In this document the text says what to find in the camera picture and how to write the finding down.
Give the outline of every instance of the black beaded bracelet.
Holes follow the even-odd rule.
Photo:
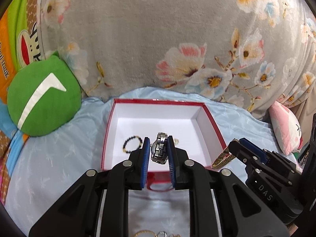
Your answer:
[[[134,136],[131,136],[130,138],[128,138],[128,139],[124,142],[124,144],[123,144],[123,152],[125,152],[125,153],[131,153],[131,152],[132,152],[132,151],[127,151],[127,150],[126,150],[126,145],[127,145],[127,143],[128,143],[130,140],[135,139],[135,138],[138,138],[138,139],[139,139],[139,146],[137,147],[136,150],[138,150],[138,149],[140,149],[140,148],[142,147],[143,140],[142,140],[138,135],[134,135]]]

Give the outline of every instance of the pink pillow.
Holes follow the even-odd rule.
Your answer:
[[[269,108],[274,134],[285,155],[300,152],[303,144],[300,124],[287,107],[277,101]]]

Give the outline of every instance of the box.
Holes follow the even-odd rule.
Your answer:
[[[179,140],[177,148],[187,151],[190,159],[208,169],[226,143],[210,111],[204,103],[167,100],[115,99],[106,129],[102,170],[110,170],[129,154],[123,144],[129,137],[138,135],[153,143],[158,132]],[[126,149],[135,150],[138,139],[130,141]],[[169,164],[149,161],[148,181],[169,182]]]

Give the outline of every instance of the green pillow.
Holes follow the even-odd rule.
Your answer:
[[[81,106],[77,79],[58,54],[21,69],[8,89],[8,110],[23,133],[41,136],[67,123]]]

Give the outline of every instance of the watch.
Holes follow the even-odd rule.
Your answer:
[[[165,133],[158,133],[156,141],[150,145],[151,160],[158,164],[165,164],[168,160],[167,137]]]

